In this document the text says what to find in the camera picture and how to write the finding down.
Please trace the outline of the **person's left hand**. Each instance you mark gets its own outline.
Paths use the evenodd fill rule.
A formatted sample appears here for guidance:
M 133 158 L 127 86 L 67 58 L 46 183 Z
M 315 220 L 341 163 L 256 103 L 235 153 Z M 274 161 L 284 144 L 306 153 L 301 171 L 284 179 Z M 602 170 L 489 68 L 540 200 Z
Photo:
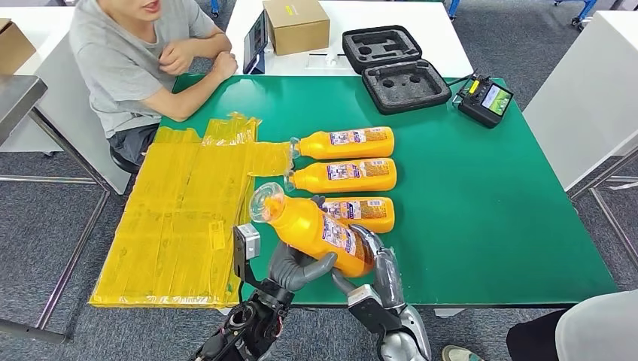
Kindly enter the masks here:
M 194 56 L 192 39 L 170 42 L 159 57 L 159 69 L 170 75 L 183 74 L 189 69 Z

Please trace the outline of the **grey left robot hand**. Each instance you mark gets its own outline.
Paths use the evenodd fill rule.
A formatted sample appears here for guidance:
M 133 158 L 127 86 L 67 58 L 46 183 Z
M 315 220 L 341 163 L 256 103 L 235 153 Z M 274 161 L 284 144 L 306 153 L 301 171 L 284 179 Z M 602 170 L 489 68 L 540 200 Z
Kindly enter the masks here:
M 337 259 L 338 255 L 334 252 L 315 259 L 279 241 L 269 260 L 268 279 L 295 293 L 306 284 L 331 272 Z

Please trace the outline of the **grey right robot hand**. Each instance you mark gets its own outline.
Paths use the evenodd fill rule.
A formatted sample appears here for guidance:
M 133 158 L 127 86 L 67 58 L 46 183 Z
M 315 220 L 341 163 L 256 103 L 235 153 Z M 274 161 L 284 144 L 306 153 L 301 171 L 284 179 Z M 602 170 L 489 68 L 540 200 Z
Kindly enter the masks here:
M 352 224 L 349 228 L 366 242 L 372 253 L 375 271 L 372 288 L 379 295 L 383 308 L 400 314 L 406 307 L 406 301 L 393 248 L 386 247 L 377 234 L 361 225 Z

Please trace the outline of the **person's right hand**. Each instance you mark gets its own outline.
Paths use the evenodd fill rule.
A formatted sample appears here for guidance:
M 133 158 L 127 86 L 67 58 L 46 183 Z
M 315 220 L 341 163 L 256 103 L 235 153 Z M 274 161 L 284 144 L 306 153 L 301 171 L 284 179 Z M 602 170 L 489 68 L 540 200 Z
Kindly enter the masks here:
M 211 73 L 219 81 L 224 81 L 234 75 L 237 69 L 238 63 L 235 55 L 228 51 L 222 51 L 215 58 Z

